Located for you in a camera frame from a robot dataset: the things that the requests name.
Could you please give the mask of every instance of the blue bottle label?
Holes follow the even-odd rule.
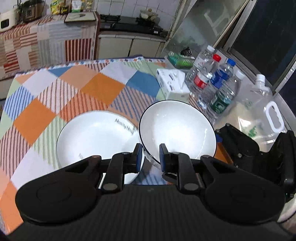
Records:
[[[220,70],[217,70],[214,73],[213,77],[211,78],[211,83],[212,83],[213,86],[220,89],[221,86],[223,85],[223,82],[225,80],[227,80],[228,77],[229,77],[228,74],[226,74],[226,73],[224,73],[224,72],[222,72]]]

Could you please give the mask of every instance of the bottle label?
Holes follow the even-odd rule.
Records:
[[[228,80],[228,78],[229,78],[228,74],[226,74],[220,70],[217,70],[213,74],[213,77],[211,78],[211,83],[213,86],[220,89],[221,86],[223,85],[224,81]]]
[[[225,103],[218,97],[218,94],[215,94],[214,98],[210,101],[210,107],[218,115],[221,114],[229,104]]]
[[[205,77],[201,72],[198,72],[197,76],[194,78],[193,81],[196,84],[196,86],[198,86],[201,89],[204,89],[207,86],[209,79]]]
[[[201,57],[197,57],[196,60],[194,61],[194,65],[198,68],[201,69],[203,64],[206,63],[207,61],[202,59]]]

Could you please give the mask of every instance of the black rim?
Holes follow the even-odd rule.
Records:
[[[206,118],[206,116],[204,115],[204,113],[202,113],[199,109],[196,109],[194,106],[192,106],[192,105],[190,105],[190,104],[188,104],[188,103],[185,103],[185,102],[183,102],[183,101],[179,101],[179,100],[160,100],[160,101],[157,101],[157,102],[153,103],[152,105],[150,105],[146,110],[148,110],[151,106],[153,106],[153,105],[155,105],[155,104],[157,104],[157,103],[159,103],[159,102],[163,102],[163,101],[175,101],[175,102],[181,102],[181,103],[187,104],[187,105],[191,106],[192,108],[194,108],[195,110],[197,110],[199,113],[201,113],[201,114],[205,117],[205,119],[207,120],[207,122],[208,122],[208,123],[210,124],[210,126],[212,127],[213,132],[214,132],[214,135],[215,135],[215,140],[216,140],[216,147],[215,147],[215,153],[214,153],[214,156],[215,156],[216,151],[217,151],[217,139],[216,139],[215,130],[214,130],[214,127],[212,126],[212,124],[209,122],[209,120],[208,120],[208,119]],[[149,154],[149,156],[150,156],[154,161],[156,161],[158,164],[160,164],[160,162],[159,162],[158,160],[156,160],[156,159],[150,154],[150,152],[147,150],[147,148],[145,147],[145,144],[144,144],[144,142],[143,142],[143,140],[142,140],[142,136],[141,136],[141,121],[142,121],[142,117],[143,117],[143,115],[145,114],[146,110],[143,112],[143,114],[142,114],[142,116],[141,116],[141,118],[140,118],[140,122],[139,122],[139,135],[140,135],[140,140],[141,140],[141,142],[142,142],[142,145],[143,145],[144,150]]]

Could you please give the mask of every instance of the tissue box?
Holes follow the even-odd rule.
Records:
[[[157,69],[156,79],[166,100],[187,102],[190,90],[184,83],[184,72],[177,69]]]

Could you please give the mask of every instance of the red bottle cap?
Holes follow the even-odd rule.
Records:
[[[221,57],[218,54],[214,54],[213,59],[216,60],[217,62],[220,62]]]

